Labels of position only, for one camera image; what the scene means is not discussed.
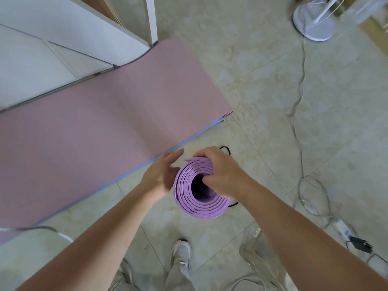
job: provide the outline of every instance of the sticker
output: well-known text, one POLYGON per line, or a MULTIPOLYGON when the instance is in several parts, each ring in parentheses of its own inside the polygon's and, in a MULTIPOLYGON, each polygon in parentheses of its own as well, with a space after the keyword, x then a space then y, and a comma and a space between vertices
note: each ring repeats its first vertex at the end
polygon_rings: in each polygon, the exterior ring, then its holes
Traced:
POLYGON ((260 228, 257 228, 255 233, 253 234, 253 236, 256 238, 257 235, 261 232, 261 229, 260 228))

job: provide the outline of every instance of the left hand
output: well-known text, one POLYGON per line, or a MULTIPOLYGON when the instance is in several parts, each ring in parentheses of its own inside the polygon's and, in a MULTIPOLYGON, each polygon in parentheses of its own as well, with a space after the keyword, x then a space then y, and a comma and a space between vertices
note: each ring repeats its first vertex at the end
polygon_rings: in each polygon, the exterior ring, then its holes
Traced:
POLYGON ((144 173, 139 186, 152 193, 156 200, 166 196, 171 190, 175 177, 180 170, 180 167, 172 167, 171 165, 182 156, 184 151, 185 149, 182 148, 162 153, 158 160, 144 173))

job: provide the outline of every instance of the tiled floor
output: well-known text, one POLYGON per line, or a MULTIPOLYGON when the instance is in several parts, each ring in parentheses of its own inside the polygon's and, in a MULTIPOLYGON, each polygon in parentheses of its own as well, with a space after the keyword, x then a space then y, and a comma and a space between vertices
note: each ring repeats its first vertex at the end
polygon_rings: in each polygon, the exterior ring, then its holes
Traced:
MULTIPOLYGON (((300 167, 288 114, 302 77, 302 38, 290 22, 294 1, 155 3, 160 39, 186 40, 234 109, 224 123, 187 143, 179 164, 200 148, 229 146, 254 179, 291 204, 300 167)), ((325 43, 307 42, 306 50, 305 97, 297 116, 305 171, 327 185, 334 203, 343 202, 341 215, 354 221, 359 234, 388 255, 388 59, 358 28, 325 43)), ((77 237, 136 186, 146 168, 45 224, 77 237)), ((325 209, 313 187, 305 184, 302 192, 325 209)), ((238 248, 254 232, 253 221, 241 205, 213 220, 196 220, 183 214, 170 195, 145 217, 126 255, 134 280, 142 290, 162 289, 171 245, 184 235, 194 250, 196 288, 223 289, 251 272, 238 248)), ((327 232, 341 242, 334 230, 327 232)), ((12 290, 65 246, 56 235, 36 231, 0 246, 1 289, 12 290)))

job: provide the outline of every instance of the purple yoga mat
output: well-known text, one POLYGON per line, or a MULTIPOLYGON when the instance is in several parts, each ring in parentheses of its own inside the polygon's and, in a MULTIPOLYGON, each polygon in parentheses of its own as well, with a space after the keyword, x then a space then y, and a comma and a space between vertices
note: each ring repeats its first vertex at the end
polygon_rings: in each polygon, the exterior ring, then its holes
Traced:
POLYGON ((174 182, 174 196, 179 208, 195 218, 210 219, 222 214, 231 199, 217 195, 202 182, 202 177, 213 174, 213 164, 206 157, 185 159, 174 182))
MULTIPOLYGON (((133 63, 3 112, 0 226, 36 224, 231 111, 172 38, 133 63)), ((10 237, 0 232, 0 243, 10 237)))

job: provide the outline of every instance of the pants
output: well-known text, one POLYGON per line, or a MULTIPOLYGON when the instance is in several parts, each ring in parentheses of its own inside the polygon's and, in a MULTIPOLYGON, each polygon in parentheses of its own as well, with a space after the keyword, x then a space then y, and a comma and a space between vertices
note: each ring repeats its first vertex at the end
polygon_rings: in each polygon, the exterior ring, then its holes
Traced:
MULTIPOLYGON (((109 291, 139 291, 134 285, 125 281, 122 273, 117 272, 109 291)), ((187 269, 182 264, 174 264, 168 274, 163 291, 196 291, 190 281, 187 269)))

